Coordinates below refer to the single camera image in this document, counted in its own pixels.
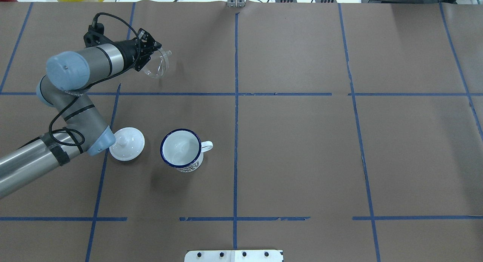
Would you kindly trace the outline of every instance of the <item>metal tube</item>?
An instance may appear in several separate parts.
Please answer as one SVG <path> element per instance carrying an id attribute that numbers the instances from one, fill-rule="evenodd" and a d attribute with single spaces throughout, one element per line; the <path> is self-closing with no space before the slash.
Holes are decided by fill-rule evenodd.
<path id="1" fill-rule="evenodd" d="M 74 142 L 67 133 L 56 133 L 55 138 Z M 70 159 L 80 155 L 77 147 L 61 146 Z M 37 140 L 0 158 L 0 199 L 22 188 L 31 181 L 59 166 L 57 159 L 42 140 Z"/>

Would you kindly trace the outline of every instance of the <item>robotic arm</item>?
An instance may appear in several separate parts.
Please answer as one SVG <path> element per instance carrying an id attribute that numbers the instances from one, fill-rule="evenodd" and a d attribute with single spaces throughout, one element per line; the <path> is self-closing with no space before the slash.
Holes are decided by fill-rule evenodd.
<path id="1" fill-rule="evenodd" d="M 104 35 L 104 25 L 97 22 L 100 15 L 119 19 L 136 37 L 112 42 Z M 162 46 L 145 30 L 136 33 L 124 20 L 107 13 L 95 15 L 84 42 L 85 49 L 47 60 L 47 75 L 37 85 L 37 96 L 59 114 L 47 133 L 0 158 L 0 199 L 83 152 L 93 156 L 113 145 L 114 134 L 86 92 L 131 68 L 140 71 Z M 52 130 L 60 116 L 67 127 Z"/>

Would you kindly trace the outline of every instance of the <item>white enamel mug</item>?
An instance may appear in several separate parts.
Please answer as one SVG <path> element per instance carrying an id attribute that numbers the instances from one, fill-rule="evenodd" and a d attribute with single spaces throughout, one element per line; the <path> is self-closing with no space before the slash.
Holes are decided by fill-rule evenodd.
<path id="1" fill-rule="evenodd" d="M 211 141 L 201 142 L 195 132 L 176 129 L 164 137 L 159 150 L 166 164 L 183 173 L 189 173 L 200 167 L 203 153 L 212 148 Z"/>

